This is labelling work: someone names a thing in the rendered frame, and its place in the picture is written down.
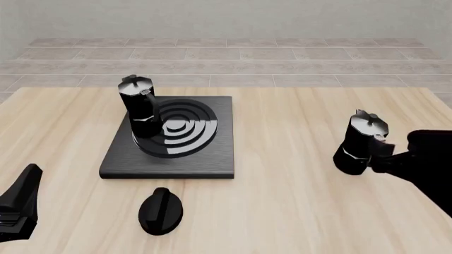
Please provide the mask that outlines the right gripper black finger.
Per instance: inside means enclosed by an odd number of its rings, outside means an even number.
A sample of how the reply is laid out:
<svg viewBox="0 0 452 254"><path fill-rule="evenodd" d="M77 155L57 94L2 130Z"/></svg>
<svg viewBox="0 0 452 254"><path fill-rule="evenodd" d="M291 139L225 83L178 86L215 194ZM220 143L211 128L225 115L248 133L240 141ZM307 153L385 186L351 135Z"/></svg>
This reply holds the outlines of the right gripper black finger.
<svg viewBox="0 0 452 254"><path fill-rule="evenodd" d="M377 139L369 141L369 154L372 157L390 157L393 155L395 145Z"/></svg>
<svg viewBox="0 0 452 254"><path fill-rule="evenodd" d="M410 152L404 152L392 156L372 156L369 166L376 173L401 173L410 166Z"/></svg>

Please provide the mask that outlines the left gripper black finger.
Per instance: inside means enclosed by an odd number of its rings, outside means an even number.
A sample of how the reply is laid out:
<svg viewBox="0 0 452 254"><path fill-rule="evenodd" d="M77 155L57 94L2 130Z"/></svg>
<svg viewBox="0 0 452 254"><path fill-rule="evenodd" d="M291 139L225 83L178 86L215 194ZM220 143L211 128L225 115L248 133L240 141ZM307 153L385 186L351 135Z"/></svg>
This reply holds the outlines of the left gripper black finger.
<svg viewBox="0 0 452 254"><path fill-rule="evenodd" d="M0 212L35 212L42 173L36 164L27 165L10 188L0 195Z"/></svg>

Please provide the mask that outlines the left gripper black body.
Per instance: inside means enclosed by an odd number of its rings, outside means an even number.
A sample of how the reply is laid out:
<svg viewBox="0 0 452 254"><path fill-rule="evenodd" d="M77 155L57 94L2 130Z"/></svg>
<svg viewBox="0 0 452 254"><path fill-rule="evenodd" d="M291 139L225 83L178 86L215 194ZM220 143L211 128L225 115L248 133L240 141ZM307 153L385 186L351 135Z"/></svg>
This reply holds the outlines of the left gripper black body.
<svg viewBox="0 0 452 254"><path fill-rule="evenodd" d="M0 206L0 241L28 240L36 225L36 205L22 209Z"/></svg>

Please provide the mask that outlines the black moka pot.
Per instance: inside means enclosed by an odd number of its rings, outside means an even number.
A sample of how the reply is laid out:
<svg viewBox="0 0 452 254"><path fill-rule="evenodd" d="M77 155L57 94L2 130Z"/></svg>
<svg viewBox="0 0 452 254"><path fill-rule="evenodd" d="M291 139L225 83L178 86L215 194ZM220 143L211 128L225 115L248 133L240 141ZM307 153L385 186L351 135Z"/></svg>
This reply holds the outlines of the black moka pot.
<svg viewBox="0 0 452 254"><path fill-rule="evenodd" d="M132 133L137 138L151 138L162 130L160 105L150 78L128 75L118 84L119 95L129 113Z"/></svg>
<svg viewBox="0 0 452 254"><path fill-rule="evenodd" d="M375 137L383 140L388 135L388 124L376 114L357 109L350 117L344 141L333 156L337 169L348 175L361 175L371 158L369 144Z"/></svg>

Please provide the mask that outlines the round black stove knob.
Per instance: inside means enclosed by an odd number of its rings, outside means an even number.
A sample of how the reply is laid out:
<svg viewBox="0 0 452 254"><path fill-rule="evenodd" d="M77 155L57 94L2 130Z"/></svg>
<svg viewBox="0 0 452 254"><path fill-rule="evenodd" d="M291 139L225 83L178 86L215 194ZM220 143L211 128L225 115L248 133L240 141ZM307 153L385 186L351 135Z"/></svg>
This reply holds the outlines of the round black stove knob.
<svg viewBox="0 0 452 254"><path fill-rule="evenodd" d="M141 228L153 236L162 236L175 230L183 217L181 200L168 188L156 188L138 211Z"/></svg>

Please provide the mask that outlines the flat black stove plate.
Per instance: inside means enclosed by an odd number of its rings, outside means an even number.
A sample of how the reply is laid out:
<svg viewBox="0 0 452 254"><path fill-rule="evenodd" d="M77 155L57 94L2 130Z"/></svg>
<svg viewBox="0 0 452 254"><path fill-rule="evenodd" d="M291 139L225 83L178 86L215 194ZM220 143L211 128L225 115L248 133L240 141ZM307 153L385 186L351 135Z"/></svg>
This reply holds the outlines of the flat black stove plate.
<svg viewBox="0 0 452 254"><path fill-rule="evenodd" d="M160 96L163 126L137 138L125 117L99 175L102 179L233 179L230 96Z"/></svg>

